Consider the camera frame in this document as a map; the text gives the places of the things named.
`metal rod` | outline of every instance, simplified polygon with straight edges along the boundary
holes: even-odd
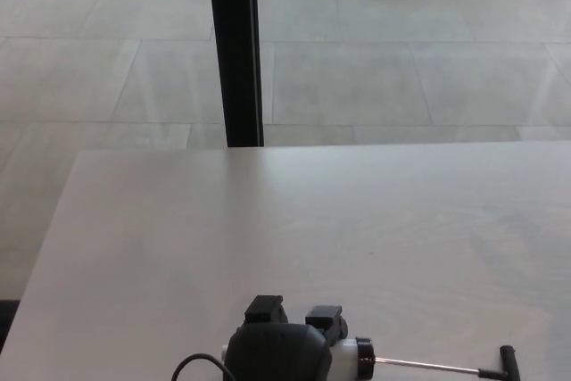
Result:
[[[381,357],[377,357],[375,358],[375,362],[384,363],[386,365],[407,366],[409,368],[433,369],[433,370],[442,370],[445,372],[457,372],[460,374],[469,374],[469,375],[480,374],[479,369],[454,368],[453,366],[431,365],[430,363],[419,363],[417,361],[394,360],[394,359],[384,359]]]
[[[228,147],[264,146],[258,0],[211,1]]]

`black cable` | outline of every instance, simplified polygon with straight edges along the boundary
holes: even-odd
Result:
[[[182,360],[178,364],[177,368],[175,369],[174,374],[172,374],[171,381],[177,381],[178,375],[180,374],[180,371],[182,369],[184,369],[185,366],[193,360],[207,360],[210,363],[214,363],[218,367],[218,369],[220,369],[224,373],[224,375],[226,375],[226,376],[228,376],[228,378],[230,378],[230,381],[236,381],[236,379],[234,378],[234,375],[232,375],[232,372],[230,372],[230,370],[226,366],[224,366],[224,363],[222,363],[220,360],[216,359],[214,356],[211,356],[210,354],[205,354],[203,352],[193,354],[191,356],[188,356],[186,359]]]

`gray stone floor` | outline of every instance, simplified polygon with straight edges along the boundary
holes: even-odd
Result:
[[[571,138],[571,0],[259,0],[269,145]],[[223,147],[210,0],[0,0],[0,298],[78,150]]]

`white cylindrical part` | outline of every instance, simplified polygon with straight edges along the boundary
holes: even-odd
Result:
[[[343,339],[331,348],[331,369],[327,381],[354,381],[357,378],[359,355],[354,338]]]

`table surface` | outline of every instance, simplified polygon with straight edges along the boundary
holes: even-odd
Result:
[[[524,381],[570,379],[570,166],[569,143],[82,153],[0,379],[167,380],[256,294],[300,322],[342,304],[383,357],[493,368],[513,344]]]

